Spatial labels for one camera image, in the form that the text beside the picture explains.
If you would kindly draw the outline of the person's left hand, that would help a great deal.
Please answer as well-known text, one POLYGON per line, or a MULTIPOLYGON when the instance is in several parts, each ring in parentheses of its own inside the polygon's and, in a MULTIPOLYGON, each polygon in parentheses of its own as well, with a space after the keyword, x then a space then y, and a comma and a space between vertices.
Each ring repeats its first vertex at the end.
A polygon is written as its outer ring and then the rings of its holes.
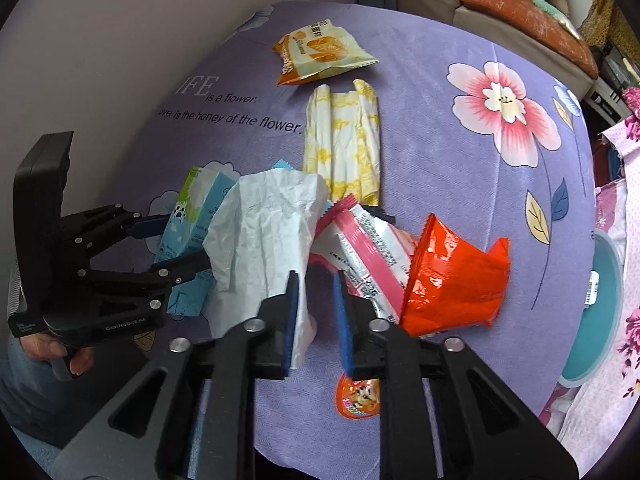
MULTIPOLYGON (((20 339, 20 345, 29 359, 37 362, 54 361, 67 356, 67 350, 54 337, 47 334, 33 334, 20 339)), ((92 347, 78 350, 70 359, 70 372, 80 376, 88 372, 94 364, 92 347)))

